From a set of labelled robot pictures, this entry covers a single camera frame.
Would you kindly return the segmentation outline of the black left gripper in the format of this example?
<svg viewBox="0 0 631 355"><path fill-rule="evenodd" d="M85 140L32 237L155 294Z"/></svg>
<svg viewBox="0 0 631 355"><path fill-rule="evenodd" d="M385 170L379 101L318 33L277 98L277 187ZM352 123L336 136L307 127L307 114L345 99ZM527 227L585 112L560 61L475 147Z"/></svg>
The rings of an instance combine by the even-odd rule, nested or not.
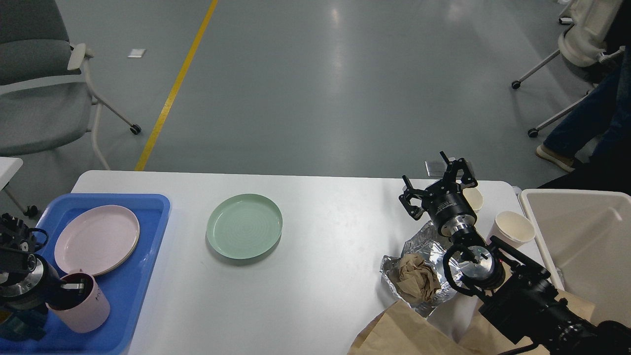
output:
<svg viewBox="0 0 631 355"><path fill-rule="evenodd" d="M1 307L25 311L47 303L56 309L68 309L74 305L74 293L86 291L86 283L62 281L42 256L29 254L25 268L1 270Z"/></svg>

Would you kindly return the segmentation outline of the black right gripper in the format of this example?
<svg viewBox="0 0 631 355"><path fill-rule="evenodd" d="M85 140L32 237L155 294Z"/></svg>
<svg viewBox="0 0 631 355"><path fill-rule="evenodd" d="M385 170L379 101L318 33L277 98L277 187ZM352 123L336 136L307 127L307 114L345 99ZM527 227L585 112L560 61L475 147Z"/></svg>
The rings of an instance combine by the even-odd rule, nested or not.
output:
<svg viewBox="0 0 631 355"><path fill-rule="evenodd" d="M440 157L446 164L441 184L433 181L426 189L416 189L407 176L402 176L404 188L399 201L412 219L418 221L428 213L441 236L460 242L476 232L477 216L463 190L476 188L478 181L466 159L449 159L444 151Z"/></svg>

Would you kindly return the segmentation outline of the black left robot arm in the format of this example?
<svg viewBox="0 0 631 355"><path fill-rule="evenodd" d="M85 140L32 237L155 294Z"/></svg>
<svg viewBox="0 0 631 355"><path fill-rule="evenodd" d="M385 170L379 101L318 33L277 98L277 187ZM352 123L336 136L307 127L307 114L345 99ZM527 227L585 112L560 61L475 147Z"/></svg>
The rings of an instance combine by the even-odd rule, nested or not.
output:
<svg viewBox="0 0 631 355"><path fill-rule="evenodd" d="M86 276L64 281L40 251L48 242L40 228L29 228L23 220L4 213L0 225L1 307L24 312L47 305L73 308L86 299L93 283Z"/></svg>

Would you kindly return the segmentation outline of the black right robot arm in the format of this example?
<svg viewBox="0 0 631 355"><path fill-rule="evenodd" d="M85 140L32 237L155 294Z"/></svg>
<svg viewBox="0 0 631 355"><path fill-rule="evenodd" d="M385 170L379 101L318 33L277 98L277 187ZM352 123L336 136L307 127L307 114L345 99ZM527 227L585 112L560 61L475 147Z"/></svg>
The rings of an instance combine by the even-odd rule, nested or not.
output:
<svg viewBox="0 0 631 355"><path fill-rule="evenodd" d="M464 191L478 181L464 159L449 159L443 151L442 178L417 189L403 176L399 196L407 214L419 220L429 215L440 236L451 246L440 261L450 287L482 302L479 313L513 344L532 343L510 351L517 355L543 346L551 355L628 355L630 328L607 320L598 325L576 315L550 283L543 265L493 235L485 241L475 228L476 213Z"/></svg>

